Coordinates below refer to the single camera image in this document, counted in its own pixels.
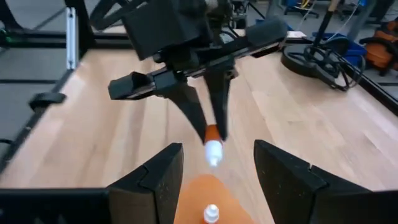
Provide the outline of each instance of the small bottle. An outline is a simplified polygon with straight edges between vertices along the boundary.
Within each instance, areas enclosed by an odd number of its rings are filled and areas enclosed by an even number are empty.
[[[211,167],[217,167],[223,158],[223,143],[215,124],[206,128],[205,134],[206,160]]]
[[[204,212],[204,220],[206,224],[215,224],[219,219],[219,211],[216,205],[208,205]]]

